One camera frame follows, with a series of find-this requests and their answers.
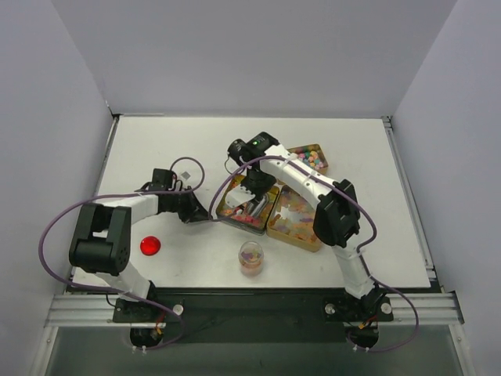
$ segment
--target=red object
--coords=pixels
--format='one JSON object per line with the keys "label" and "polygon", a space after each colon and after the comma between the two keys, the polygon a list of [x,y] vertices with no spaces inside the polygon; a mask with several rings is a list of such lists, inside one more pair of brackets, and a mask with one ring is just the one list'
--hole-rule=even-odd
{"label": "red object", "polygon": [[156,237],[145,237],[141,240],[141,252],[146,256],[153,256],[160,250],[161,244]]}

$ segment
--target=box of colorful balls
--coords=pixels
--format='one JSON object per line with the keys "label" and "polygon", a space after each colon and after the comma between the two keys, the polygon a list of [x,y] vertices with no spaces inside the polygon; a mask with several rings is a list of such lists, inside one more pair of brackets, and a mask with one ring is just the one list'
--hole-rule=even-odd
{"label": "box of colorful balls", "polygon": [[283,186],[266,227],[266,234],[307,251],[317,252],[322,242],[313,231],[315,209],[289,186]]}
{"label": "box of colorful balls", "polygon": [[325,174],[327,172],[329,164],[327,163],[327,159],[325,155],[323,155],[322,148],[318,143],[293,147],[290,148],[289,151],[297,154],[298,159],[321,174]]}

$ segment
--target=wall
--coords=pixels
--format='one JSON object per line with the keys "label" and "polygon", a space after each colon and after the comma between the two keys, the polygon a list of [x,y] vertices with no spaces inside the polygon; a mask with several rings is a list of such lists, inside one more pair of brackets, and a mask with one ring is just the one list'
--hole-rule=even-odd
{"label": "wall", "polygon": [[[96,184],[111,116],[49,0],[0,5],[0,364],[26,375],[56,284],[40,267],[38,237]],[[74,217],[47,253],[67,272]]]}
{"label": "wall", "polygon": [[479,374],[501,369],[501,2],[459,0],[394,117],[427,239]]}
{"label": "wall", "polygon": [[114,113],[393,114],[456,0],[52,0]]}

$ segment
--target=transparent container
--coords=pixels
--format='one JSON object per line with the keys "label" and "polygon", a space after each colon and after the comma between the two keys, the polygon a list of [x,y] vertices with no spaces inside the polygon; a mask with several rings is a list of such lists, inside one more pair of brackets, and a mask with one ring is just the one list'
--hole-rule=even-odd
{"label": "transparent container", "polygon": [[265,253],[261,245],[255,241],[247,241],[240,247],[238,260],[243,274],[249,277],[257,276],[263,270]]}

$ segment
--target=purple cable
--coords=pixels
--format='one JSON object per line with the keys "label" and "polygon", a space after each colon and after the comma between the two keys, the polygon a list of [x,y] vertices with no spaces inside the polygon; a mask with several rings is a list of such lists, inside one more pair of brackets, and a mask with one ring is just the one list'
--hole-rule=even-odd
{"label": "purple cable", "polygon": [[[242,164],[241,166],[238,167],[237,170],[235,170],[234,172],[232,172],[228,178],[226,178],[226,180],[223,182],[223,184],[218,188],[218,190],[216,190],[216,193],[214,195],[214,197],[212,197],[212,201],[211,201],[211,204],[209,205],[209,217],[212,219],[211,217],[211,213],[212,213],[212,210],[214,208],[214,205],[215,205],[215,202],[216,200],[218,199],[218,196],[221,194],[221,192],[225,189],[226,185],[238,174],[240,174],[245,168],[247,168],[248,166],[252,165],[253,163],[255,162],[259,162],[259,161],[264,161],[264,160],[277,160],[277,161],[285,161],[286,158],[284,157],[280,157],[280,156],[272,156],[272,155],[266,155],[266,156],[263,156],[263,157],[257,157],[251,161],[248,161],[244,164]],[[303,175],[306,175],[306,176],[309,176],[309,173],[306,172],[300,165],[298,164],[295,164],[295,163],[289,163],[288,164],[289,166],[292,166],[294,167],[295,169],[297,169],[299,172],[301,172]],[[370,270],[369,270],[369,267],[367,265],[367,262],[366,260],[364,259],[363,257],[363,254],[361,252],[361,248],[362,247],[365,247],[367,244],[370,244],[372,243],[375,239],[376,239],[376,236],[377,236],[377,228],[376,228],[376,223],[374,223],[373,219],[370,217],[369,213],[364,209],[362,208],[362,206],[360,206],[360,204],[353,200],[351,197],[349,197],[345,192],[343,192],[342,190],[339,190],[338,188],[336,188],[334,185],[332,184],[329,184],[329,183],[326,183],[324,182],[323,180],[321,179],[318,179],[316,176],[314,175],[311,175],[310,178],[319,183],[319,184],[322,184],[323,186],[326,186],[327,188],[329,188],[330,190],[333,190],[336,194],[338,194],[339,196],[343,197],[346,201],[348,201],[350,204],[352,204],[353,206],[355,206],[357,208],[357,210],[359,210],[363,215],[364,217],[366,217],[367,219],[367,222],[369,222],[370,224],[370,227],[372,228],[372,231],[373,231],[373,234],[371,235],[371,237],[365,241],[363,241],[362,243],[360,243],[357,247],[356,247],[356,252],[357,254],[359,255],[360,257],[360,261],[362,262],[362,265],[364,267],[364,269],[366,270],[366,273],[367,275],[369,276],[369,278],[375,283],[375,284],[379,284],[380,286],[386,288],[387,290],[395,293],[395,294],[398,294],[400,296],[402,296],[402,298],[407,302],[409,303],[410,307],[413,309],[413,312],[414,312],[414,316],[416,317],[416,325],[414,327],[414,331],[413,333],[404,341],[396,344],[396,345],[391,345],[391,346],[388,346],[388,347],[385,347],[385,348],[382,348],[382,349],[364,349],[363,347],[360,347],[358,345],[356,345],[355,343],[353,343],[353,341],[351,340],[350,336],[348,335],[348,338],[347,340],[353,344],[354,346],[356,346],[355,348],[356,349],[359,349],[359,350],[363,350],[365,352],[368,352],[368,353],[385,353],[385,352],[388,352],[388,351],[391,351],[391,350],[395,350],[395,349],[398,349],[406,344],[408,344],[409,342],[411,342],[419,333],[419,329],[420,329],[420,319],[419,319],[419,316],[417,314],[417,309],[416,307],[414,306],[414,304],[410,301],[409,298],[407,298],[402,292],[400,292],[399,290],[397,290],[396,288],[394,287],[390,287],[388,286],[387,284],[384,284],[382,282],[380,282],[378,279],[376,279],[376,277],[374,277]]]}
{"label": "purple cable", "polygon": [[179,321],[179,324],[181,325],[181,331],[180,331],[180,333],[177,336],[175,336],[174,338],[169,339],[166,342],[162,342],[159,345],[156,345],[156,346],[153,346],[153,347],[149,347],[148,349],[151,349],[151,350],[153,350],[153,349],[161,349],[161,348],[163,348],[165,346],[168,346],[168,345],[170,345],[170,344],[178,341],[183,336],[183,334],[184,334],[184,330],[185,330],[185,322],[184,322],[184,320],[180,316],[178,316],[177,314],[175,314],[174,311],[172,311],[171,309],[169,309],[168,307],[166,307],[165,305],[161,305],[160,303],[154,302],[154,301],[149,300],[149,299],[140,298],[139,296],[131,294],[130,292],[122,291],[122,290],[119,290],[119,289],[113,288],[113,287],[101,287],[101,286],[91,286],[91,285],[87,285],[87,284],[78,284],[76,282],[73,282],[72,280],[67,280],[66,278],[62,278],[60,275],[58,275],[56,272],[54,272],[52,269],[50,269],[49,265],[45,261],[44,243],[45,243],[45,238],[47,237],[47,234],[49,233],[49,231],[51,230],[51,228],[53,228],[54,225],[62,217],[64,217],[66,214],[68,214],[69,212],[71,212],[75,208],[78,208],[79,206],[82,206],[83,204],[87,204],[88,202],[92,202],[92,201],[96,201],[96,200],[102,200],[102,199],[105,199],[105,198],[128,198],[128,197],[136,197],[136,196],[146,196],[146,195],[150,195],[150,194],[156,194],[156,195],[158,195],[158,194],[186,194],[186,193],[191,193],[191,192],[197,190],[198,188],[200,188],[200,186],[204,183],[204,180],[205,180],[205,170],[204,170],[204,167],[202,166],[202,164],[199,161],[197,161],[194,158],[191,158],[191,157],[180,157],[180,158],[176,159],[172,163],[171,169],[173,169],[173,167],[175,166],[176,163],[178,163],[179,161],[182,161],[182,160],[189,160],[189,161],[195,162],[200,167],[200,170],[202,171],[202,178],[200,179],[200,182],[194,188],[191,188],[189,190],[183,190],[182,192],[175,192],[175,191],[150,191],[150,192],[124,193],[124,194],[102,194],[102,195],[99,195],[99,196],[91,197],[91,198],[86,199],[86,200],[79,201],[76,204],[73,204],[73,205],[69,206],[68,208],[64,209],[62,212],[60,212],[44,228],[44,230],[41,232],[40,241],[38,242],[38,258],[40,259],[41,266],[49,274],[49,276],[51,276],[55,280],[58,280],[59,282],[61,282],[63,284],[67,284],[68,286],[72,286],[72,287],[77,287],[77,288],[82,288],[82,289],[89,289],[89,290],[93,290],[93,291],[102,291],[102,292],[107,292],[107,293],[112,293],[112,294],[126,295],[129,298],[133,298],[133,299],[138,300],[140,302],[148,303],[148,304],[150,304],[152,306],[155,306],[158,309],[162,309],[163,311],[165,311],[169,315],[174,316]]}

